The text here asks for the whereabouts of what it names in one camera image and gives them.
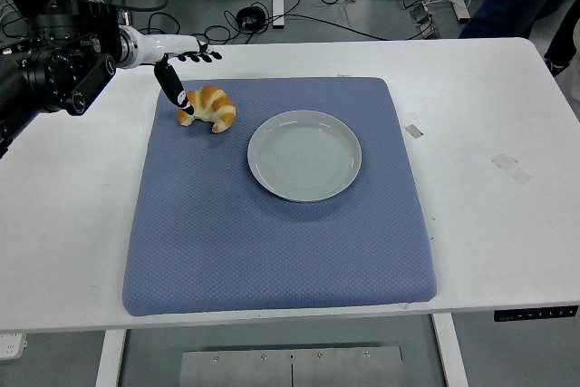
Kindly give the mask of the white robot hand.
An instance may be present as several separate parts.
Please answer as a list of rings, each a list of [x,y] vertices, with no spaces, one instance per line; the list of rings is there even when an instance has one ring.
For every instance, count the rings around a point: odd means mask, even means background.
[[[153,66],[154,75],[166,97],[187,115],[193,115],[194,109],[169,59],[178,58],[182,62],[187,59],[194,62],[201,60],[206,63],[222,59],[220,53],[196,37],[175,34],[139,34],[133,53],[137,66]]]

